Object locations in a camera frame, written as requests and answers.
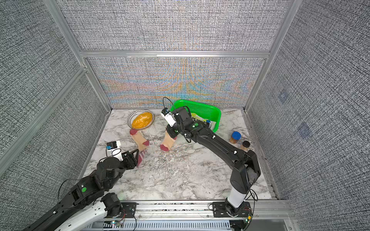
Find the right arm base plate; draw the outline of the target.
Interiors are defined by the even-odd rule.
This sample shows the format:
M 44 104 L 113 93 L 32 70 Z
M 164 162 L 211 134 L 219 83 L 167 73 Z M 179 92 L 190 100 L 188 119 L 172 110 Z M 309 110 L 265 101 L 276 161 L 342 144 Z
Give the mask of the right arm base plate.
M 247 218 L 252 216 L 249 202 L 242 202 L 238 208 L 232 207 L 227 201 L 213 202 L 210 208 L 215 218 Z

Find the pink tan striped sock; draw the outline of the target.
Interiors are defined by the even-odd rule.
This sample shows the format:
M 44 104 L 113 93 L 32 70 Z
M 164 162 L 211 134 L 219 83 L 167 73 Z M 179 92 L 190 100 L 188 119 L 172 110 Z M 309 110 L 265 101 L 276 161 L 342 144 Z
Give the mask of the pink tan striped sock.
M 145 157 L 146 149 L 149 147 L 149 140 L 147 140 L 140 131 L 134 129 L 130 130 L 130 136 L 138 146 L 139 154 L 137 161 L 138 166 L 140 166 Z

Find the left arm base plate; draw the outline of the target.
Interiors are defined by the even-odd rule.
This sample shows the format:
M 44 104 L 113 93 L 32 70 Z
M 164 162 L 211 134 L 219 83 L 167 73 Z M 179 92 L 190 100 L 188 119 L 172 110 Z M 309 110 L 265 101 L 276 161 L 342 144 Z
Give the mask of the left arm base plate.
M 134 218 L 136 213 L 136 202 L 121 202 L 121 205 L 115 205 L 108 214 L 110 218 Z

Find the white sock yellow dots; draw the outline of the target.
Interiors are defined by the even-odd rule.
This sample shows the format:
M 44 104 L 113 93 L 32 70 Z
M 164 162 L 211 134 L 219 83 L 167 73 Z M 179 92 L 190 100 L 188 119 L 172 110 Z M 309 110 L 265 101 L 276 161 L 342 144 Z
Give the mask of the white sock yellow dots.
M 196 113 L 191 113 L 192 117 L 196 120 L 200 120 L 206 124 L 209 125 L 210 129 L 213 130 L 215 128 L 215 125 L 216 125 L 216 122 L 215 121 L 212 121 L 212 120 L 209 120 L 209 119 L 205 119 L 199 115 L 197 115 Z

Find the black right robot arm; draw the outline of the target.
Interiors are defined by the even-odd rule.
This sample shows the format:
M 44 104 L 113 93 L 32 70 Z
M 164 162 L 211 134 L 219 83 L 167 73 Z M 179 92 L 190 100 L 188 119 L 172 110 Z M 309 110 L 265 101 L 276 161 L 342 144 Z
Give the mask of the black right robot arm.
M 187 142 L 193 141 L 211 150 L 230 167 L 232 187 L 225 200 L 225 210 L 230 216 L 237 216 L 245 208 L 243 203 L 251 187 L 261 176 L 256 153 L 239 149 L 219 137 L 208 123 L 193 118 L 187 106 L 173 111 L 165 107 L 161 116 L 168 123 L 166 131 L 171 138 L 181 134 Z

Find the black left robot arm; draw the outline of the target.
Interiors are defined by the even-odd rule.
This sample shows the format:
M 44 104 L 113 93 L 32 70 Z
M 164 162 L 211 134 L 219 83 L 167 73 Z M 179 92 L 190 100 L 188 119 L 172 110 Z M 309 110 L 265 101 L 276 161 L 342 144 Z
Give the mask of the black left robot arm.
M 89 222 L 124 215 L 125 210 L 115 193 L 110 190 L 126 170 L 138 164 L 139 150 L 121 153 L 98 161 L 96 169 L 80 179 L 57 204 L 26 231 L 78 230 Z

